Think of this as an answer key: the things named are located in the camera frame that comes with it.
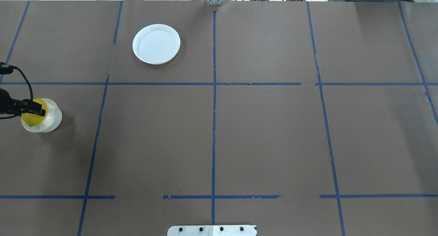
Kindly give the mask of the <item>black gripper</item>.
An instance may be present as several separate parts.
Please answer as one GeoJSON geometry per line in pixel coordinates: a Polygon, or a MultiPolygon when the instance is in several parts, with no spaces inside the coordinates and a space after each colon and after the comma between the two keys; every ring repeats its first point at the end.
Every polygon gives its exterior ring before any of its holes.
{"type": "Polygon", "coordinates": [[[46,117],[47,104],[42,99],[13,99],[10,94],[0,89],[0,113],[7,115],[33,114],[41,117],[46,117]]]}

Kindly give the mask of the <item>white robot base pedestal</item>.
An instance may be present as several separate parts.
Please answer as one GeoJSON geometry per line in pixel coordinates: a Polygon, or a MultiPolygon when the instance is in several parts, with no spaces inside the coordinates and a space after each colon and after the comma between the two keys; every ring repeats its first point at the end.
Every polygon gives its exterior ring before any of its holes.
{"type": "Polygon", "coordinates": [[[256,225],[175,225],[168,236],[257,236],[256,225]]]}

